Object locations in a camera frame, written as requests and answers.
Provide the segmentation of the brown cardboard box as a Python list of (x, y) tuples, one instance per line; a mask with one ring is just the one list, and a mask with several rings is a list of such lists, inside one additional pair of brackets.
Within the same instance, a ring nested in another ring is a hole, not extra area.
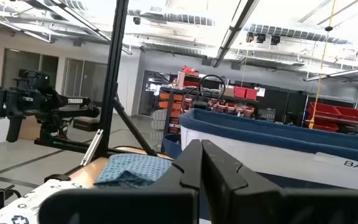
[(26, 116), (22, 120), (19, 139), (35, 140), (40, 136), (41, 124), (37, 122), (35, 116)]

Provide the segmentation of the large red bin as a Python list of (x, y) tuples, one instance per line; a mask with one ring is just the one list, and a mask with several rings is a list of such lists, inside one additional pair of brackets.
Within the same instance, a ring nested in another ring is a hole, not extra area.
[(338, 118), (341, 115), (334, 106), (315, 102), (309, 103), (307, 112), (310, 116), (314, 114), (331, 118)]
[(358, 122), (358, 110), (355, 108), (346, 108), (342, 106), (334, 106), (339, 112), (339, 118)]

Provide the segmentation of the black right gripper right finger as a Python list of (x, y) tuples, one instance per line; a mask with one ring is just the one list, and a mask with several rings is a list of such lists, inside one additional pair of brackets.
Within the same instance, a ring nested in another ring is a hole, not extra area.
[(212, 224), (358, 224), (358, 190), (281, 187), (210, 140), (201, 144)]

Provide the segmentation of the silver metal bar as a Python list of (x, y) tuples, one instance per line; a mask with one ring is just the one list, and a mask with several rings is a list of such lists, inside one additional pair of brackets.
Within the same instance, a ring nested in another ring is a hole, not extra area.
[(101, 138), (103, 136), (103, 132), (104, 132), (103, 129), (97, 130), (96, 134), (94, 135), (94, 138), (92, 139), (91, 144), (89, 145), (89, 147), (80, 163), (81, 166), (87, 166), (91, 162), (91, 160), (100, 144)]

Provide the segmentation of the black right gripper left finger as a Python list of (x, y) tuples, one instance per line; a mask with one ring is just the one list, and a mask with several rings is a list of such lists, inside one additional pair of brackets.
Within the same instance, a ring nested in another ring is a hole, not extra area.
[(145, 188), (57, 192), (41, 204), (39, 224), (199, 224), (202, 157), (194, 139)]

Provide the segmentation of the long ceiling light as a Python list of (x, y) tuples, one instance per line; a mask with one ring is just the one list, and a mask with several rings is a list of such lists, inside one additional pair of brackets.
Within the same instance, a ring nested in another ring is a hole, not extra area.
[(332, 74), (327, 74), (327, 75), (316, 75), (313, 77), (304, 78), (303, 80), (305, 82), (310, 82), (310, 81), (320, 80), (320, 79), (324, 79), (324, 78), (333, 78), (333, 77), (339, 77), (339, 76), (350, 75), (350, 74), (355, 74), (355, 73), (358, 73), (358, 68), (355, 68), (352, 70), (336, 72), (336, 73), (332, 73)]
[(239, 0), (239, 3), (234, 11), (231, 23), (224, 35), (224, 38), (219, 46), (218, 52), (212, 62), (213, 67), (218, 67), (233, 45), (237, 36), (243, 30), (244, 25), (253, 13), (260, 0)]

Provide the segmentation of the black table clamp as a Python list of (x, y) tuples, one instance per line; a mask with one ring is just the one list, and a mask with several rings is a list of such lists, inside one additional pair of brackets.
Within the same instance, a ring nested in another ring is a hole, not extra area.
[(44, 178), (45, 183), (49, 180), (70, 181), (71, 178), (70, 176), (64, 174), (52, 174)]

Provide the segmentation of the blue plastic tub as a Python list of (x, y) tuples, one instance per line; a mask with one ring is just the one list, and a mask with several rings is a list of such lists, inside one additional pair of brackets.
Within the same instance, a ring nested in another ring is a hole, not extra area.
[(167, 156), (176, 159), (182, 152), (181, 134), (167, 134), (163, 137), (162, 146)]

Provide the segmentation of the small red bin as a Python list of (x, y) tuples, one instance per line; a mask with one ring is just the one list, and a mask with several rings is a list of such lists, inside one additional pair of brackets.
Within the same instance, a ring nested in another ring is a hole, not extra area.
[(245, 99), (255, 101), (257, 99), (257, 92), (258, 90), (256, 89), (252, 89), (252, 88), (246, 89)]
[(246, 98), (247, 88), (241, 86), (234, 86), (234, 97), (235, 98)]

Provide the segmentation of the shelf rack with orange bins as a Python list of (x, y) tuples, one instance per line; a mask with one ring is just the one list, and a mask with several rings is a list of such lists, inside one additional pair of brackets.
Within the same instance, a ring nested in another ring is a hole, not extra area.
[(170, 85), (160, 87), (159, 107), (165, 110), (164, 134), (180, 134), (179, 115), (182, 114), (181, 101), (184, 91)]

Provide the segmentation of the blue fabric basket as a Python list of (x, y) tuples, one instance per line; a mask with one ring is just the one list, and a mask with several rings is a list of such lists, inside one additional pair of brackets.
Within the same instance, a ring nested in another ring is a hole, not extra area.
[(358, 136), (192, 109), (181, 146), (210, 140), (281, 187), (358, 189)]

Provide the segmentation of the blue patterned folded cloth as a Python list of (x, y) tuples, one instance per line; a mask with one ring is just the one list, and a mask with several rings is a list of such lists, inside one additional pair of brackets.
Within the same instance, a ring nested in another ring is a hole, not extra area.
[(143, 188), (157, 181), (172, 161), (143, 154), (115, 154), (97, 176), (98, 187)]

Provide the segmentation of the white printed wipes pack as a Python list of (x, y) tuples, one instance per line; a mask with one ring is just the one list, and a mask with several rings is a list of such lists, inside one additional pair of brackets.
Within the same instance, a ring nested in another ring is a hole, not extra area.
[(84, 185), (70, 180), (48, 180), (0, 209), (0, 224), (39, 224), (40, 206), (46, 198), (61, 190), (83, 189), (83, 187)]

